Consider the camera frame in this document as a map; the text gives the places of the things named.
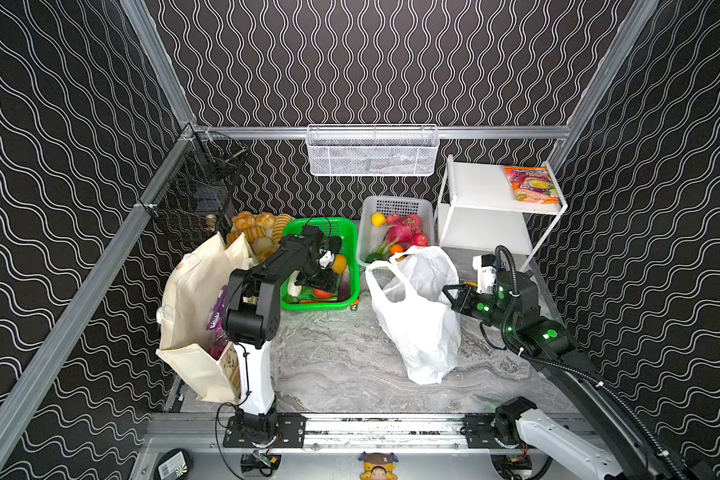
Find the yellow mango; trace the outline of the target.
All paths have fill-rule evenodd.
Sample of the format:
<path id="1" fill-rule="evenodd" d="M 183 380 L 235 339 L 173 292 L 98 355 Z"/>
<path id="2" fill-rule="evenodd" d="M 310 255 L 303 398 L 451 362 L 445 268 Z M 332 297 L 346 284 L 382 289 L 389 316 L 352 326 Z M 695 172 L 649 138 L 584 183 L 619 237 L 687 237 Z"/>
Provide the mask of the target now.
<path id="1" fill-rule="evenodd" d="M 331 268 L 337 275 L 342 276 L 347 269 L 347 258 L 342 254 L 336 254 Z"/>

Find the white plastic grocery bag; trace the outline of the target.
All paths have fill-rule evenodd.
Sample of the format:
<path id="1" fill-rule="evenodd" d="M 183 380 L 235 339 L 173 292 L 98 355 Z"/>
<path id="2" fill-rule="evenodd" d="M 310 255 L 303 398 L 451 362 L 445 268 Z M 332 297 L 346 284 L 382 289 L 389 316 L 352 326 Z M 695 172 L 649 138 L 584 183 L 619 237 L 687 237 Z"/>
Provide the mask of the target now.
<path id="1" fill-rule="evenodd" d="M 439 384 L 458 366 L 459 315 L 442 289 L 459 277 L 438 246 L 413 247 L 365 269 L 371 305 L 383 332 L 396 346 L 408 378 Z"/>

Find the green plastic basket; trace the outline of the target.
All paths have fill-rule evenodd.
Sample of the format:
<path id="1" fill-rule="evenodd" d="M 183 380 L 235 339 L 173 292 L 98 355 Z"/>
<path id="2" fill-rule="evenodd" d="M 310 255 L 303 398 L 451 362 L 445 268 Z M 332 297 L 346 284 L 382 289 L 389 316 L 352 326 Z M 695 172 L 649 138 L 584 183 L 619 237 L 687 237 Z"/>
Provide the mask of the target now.
<path id="1" fill-rule="evenodd" d="M 340 247 L 332 244 L 331 262 L 323 261 L 334 274 L 331 290 L 312 286 L 297 286 L 295 279 L 287 280 L 281 287 L 281 307 L 292 312 L 342 310 L 354 304 L 360 293 L 360 268 L 356 259 L 358 229 L 353 221 L 341 217 L 312 217 L 296 219 L 284 227 L 283 239 L 288 235 L 299 235 L 305 226 L 319 228 L 324 233 L 320 253 L 328 251 L 330 237 L 340 240 Z"/>

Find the purple Fox's candy bag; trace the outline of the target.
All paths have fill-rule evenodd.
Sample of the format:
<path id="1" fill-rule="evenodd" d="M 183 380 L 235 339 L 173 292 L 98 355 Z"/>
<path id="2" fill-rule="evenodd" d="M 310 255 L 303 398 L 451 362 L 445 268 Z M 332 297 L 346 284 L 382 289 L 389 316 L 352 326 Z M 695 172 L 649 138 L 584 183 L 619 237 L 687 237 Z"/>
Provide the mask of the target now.
<path id="1" fill-rule="evenodd" d="M 219 291 L 217 301 L 210 312 L 206 325 L 206 329 L 214 333 L 213 342 L 209 350 L 209 354 L 214 360 L 219 360 L 221 358 L 223 351 L 228 344 L 227 335 L 222 325 L 226 311 L 225 299 L 227 289 L 228 286 L 225 285 Z"/>

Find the cream floral tote bag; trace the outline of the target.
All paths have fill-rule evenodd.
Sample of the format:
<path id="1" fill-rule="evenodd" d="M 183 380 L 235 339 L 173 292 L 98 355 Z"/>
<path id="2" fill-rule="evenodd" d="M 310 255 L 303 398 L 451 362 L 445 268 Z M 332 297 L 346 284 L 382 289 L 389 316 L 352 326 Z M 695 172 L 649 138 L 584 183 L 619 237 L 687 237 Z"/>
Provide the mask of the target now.
<path id="1" fill-rule="evenodd" d="M 231 272 L 256 264 L 245 237 L 226 245 L 222 236 L 215 234 L 184 255 L 166 283 L 157 310 L 160 325 L 157 355 L 202 401 L 239 401 L 237 354 L 232 346 L 226 346 L 220 357 L 214 358 L 211 348 L 215 333 L 207 324 Z"/>

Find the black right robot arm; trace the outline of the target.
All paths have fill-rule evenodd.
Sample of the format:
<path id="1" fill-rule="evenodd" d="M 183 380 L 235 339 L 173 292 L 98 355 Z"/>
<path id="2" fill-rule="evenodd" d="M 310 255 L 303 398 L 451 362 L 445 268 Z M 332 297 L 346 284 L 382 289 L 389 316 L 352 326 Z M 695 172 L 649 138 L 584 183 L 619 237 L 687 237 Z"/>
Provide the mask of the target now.
<path id="1" fill-rule="evenodd" d="M 474 283 L 445 285 L 453 311 L 498 330 L 501 350 L 527 361 L 556 385 L 594 428 L 603 447 L 555 421 L 536 403 L 515 397 L 493 413 L 469 414 L 462 434 L 472 449 L 536 449 L 541 479 L 558 463 L 581 479 L 712 479 L 708 462 L 670 449 L 615 389 L 594 371 L 566 326 L 541 313 L 539 286 L 503 245 L 473 259 Z"/>

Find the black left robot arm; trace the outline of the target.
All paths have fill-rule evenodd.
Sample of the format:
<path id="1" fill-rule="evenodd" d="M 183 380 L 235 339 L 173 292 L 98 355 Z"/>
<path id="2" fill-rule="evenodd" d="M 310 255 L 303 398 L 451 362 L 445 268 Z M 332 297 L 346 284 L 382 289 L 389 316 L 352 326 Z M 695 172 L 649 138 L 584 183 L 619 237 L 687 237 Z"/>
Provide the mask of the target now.
<path id="1" fill-rule="evenodd" d="M 274 412 L 270 347 L 280 324 L 281 288 L 294 284 L 336 291 L 340 275 L 333 270 L 342 239 L 320 228 L 305 226 L 287 235 L 263 263 L 230 276 L 224 300 L 222 327 L 238 354 L 241 400 L 237 408 L 258 419 Z"/>

